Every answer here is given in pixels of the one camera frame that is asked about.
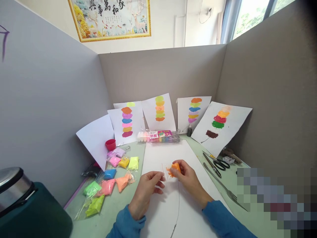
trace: small red cup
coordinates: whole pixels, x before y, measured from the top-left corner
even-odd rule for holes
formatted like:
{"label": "small red cup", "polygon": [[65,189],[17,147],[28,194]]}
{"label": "small red cup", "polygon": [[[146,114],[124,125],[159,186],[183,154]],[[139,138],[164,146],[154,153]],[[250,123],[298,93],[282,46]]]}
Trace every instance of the small red cup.
{"label": "small red cup", "polygon": [[108,150],[114,150],[116,148],[116,140],[115,139],[107,140],[105,145]]}

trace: blue blob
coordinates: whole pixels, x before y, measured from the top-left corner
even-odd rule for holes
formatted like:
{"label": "blue blob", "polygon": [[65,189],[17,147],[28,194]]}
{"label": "blue blob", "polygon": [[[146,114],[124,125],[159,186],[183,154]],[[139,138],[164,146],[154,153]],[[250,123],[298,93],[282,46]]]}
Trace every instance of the blue blob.
{"label": "blue blob", "polygon": [[200,110],[200,107],[190,107],[189,110],[191,112],[196,112],[196,111]]}
{"label": "blue blob", "polygon": [[117,172],[116,169],[106,170],[103,178],[104,179],[113,179],[116,175],[116,172]]}
{"label": "blue blob", "polygon": [[122,122],[124,124],[128,124],[128,123],[132,122],[132,120],[131,119],[122,119]]}

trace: framed painting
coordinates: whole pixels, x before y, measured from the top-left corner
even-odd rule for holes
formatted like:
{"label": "framed painting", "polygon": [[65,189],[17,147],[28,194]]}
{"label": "framed painting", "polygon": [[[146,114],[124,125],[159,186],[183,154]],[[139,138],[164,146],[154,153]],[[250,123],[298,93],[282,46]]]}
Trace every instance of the framed painting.
{"label": "framed painting", "polygon": [[151,36],[150,0],[68,0],[80,42]]}

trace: metal fork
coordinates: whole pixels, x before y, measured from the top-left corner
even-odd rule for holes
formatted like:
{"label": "metal fork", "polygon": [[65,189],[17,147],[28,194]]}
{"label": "metal fork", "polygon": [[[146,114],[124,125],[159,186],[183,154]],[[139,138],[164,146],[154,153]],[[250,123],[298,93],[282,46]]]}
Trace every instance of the metal fork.
{"label": "metal fork", "polygon": [[236,204],[238,204],[240,207],[242,207],[244,210],[246,210],[243,206],[241,206],[240,203],[238,203],[237,201],[237,196],[233,194],[233,192],[231,192],[230,190],[228,190],[222,182],[220,182],[220,180],[210,171],[210,169],[208,168],[208,166],[206,165],[206,163],[204,162],[204,167],[205,169],[218,181],[218,183],[220,183],[220,185],[222,187],[224,187],[224,189],[226,190],[227,192],[227,195],[229,196],[229,198],[231,198],[232,201],[234,201]]}

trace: blue shirt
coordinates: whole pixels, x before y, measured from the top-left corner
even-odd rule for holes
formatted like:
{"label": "blue shirt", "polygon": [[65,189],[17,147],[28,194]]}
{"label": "blue shirt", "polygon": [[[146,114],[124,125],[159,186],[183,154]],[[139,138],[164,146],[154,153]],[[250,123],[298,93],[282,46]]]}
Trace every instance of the blue shirt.
{"label": "blue shirt", "polygon": [[[208,202],[202,213],[207,217],[210,225],[221,238],[256,238],[244,225],[242,225],[220,201]],[[144,227],[146,217],[134,220],[128,205],[121,210],[116,222],[106,238],[137,238]]]}

